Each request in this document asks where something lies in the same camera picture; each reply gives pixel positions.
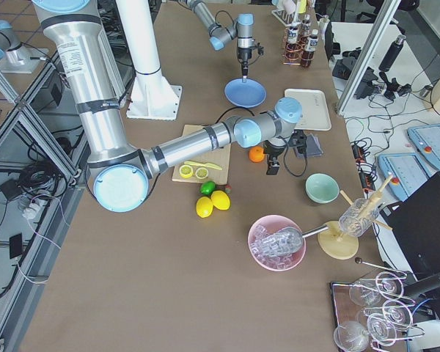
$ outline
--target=white pillar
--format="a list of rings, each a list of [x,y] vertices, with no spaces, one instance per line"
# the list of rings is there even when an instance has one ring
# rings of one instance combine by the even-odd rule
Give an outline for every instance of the white pillar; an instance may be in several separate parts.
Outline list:
[[[170,86],[161,73],[148,1],[116,2],[136,69],[127,117],[175,120],[182,88]]]

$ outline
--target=green lime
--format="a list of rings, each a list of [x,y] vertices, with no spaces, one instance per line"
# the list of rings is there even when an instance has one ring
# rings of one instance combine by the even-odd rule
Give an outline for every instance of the green lime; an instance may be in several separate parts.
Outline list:
[[[200,193],[204,194],[205,196],[210,196],[212,192],[215,191],[215,187],[216,185],[213,181],[204,182],[200,186]]]

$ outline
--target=orange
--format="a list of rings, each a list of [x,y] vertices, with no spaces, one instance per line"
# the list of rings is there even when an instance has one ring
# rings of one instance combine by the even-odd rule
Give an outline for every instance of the orange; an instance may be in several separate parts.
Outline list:
[[[249,150],[249,160],[253,163],[260,163],[264,160],[265,154],[264,154],[264,148],[257,145],[256,147],[253,147]]]

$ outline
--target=mint green bowl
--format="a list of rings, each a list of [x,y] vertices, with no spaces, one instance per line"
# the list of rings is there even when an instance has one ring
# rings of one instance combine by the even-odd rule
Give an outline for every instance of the mint green bowl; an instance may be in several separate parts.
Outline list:
[[[308,197],[320,204],[332,202],[339,195],[339,185],[336,180],[326,174],[313,174],[307,178],[305,190]]]

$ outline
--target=lemon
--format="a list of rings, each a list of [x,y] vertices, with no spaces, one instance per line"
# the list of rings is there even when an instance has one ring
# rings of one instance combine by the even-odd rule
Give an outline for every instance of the lemon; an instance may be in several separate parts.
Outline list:
[[[213,204],[209,197],[200,197],[196,203],[196,213],[201,218],[207,218],[211,215]]]
[[[196,170],[196,177],[197,177],[199,180],[203,180],[204,178],[207,178],[207,176],[208,176],[208,170],[207,170],[207,168],[205,168],[205,167],[199,167],[199,168],[197,168],[197,170]]]
[[[230,209],[230,198],[225,192],[214,191],[210,196],[210,199],[212,200],[212,204],[215,208],[220,210]]]
[[[182,165],[179,168],[179,175],[182,178],[190,178],[194,174],[194,169],[191,165]]]

